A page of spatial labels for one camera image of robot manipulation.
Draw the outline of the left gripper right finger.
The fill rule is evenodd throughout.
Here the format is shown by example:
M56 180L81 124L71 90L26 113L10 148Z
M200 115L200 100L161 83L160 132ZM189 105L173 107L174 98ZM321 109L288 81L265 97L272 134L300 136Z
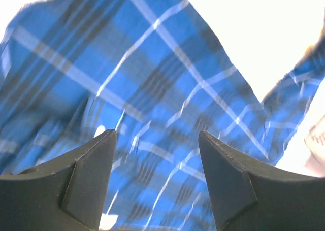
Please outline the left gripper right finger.
M324 230L324 179L281 170L207 131L199 149L217 230Z

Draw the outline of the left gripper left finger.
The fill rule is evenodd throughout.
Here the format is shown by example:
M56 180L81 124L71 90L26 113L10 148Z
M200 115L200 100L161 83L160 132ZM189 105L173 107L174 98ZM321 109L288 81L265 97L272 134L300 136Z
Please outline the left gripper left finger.
M17 175L1 175L1 230L98 230L116 131Z

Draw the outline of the blue plaid long sleeve shirt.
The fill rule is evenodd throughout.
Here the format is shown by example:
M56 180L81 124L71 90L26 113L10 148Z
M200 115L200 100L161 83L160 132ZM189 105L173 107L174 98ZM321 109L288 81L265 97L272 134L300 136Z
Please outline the blue plaid long sleeve shirt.
M46 0L23 7L1 41L1 175L17 175L106 130L117 143L101 220L114 230L217 230L199 149L207 131L276 167L324 80L324 33L293 54L304 20L251 77L216 32L247 23L237 2Z

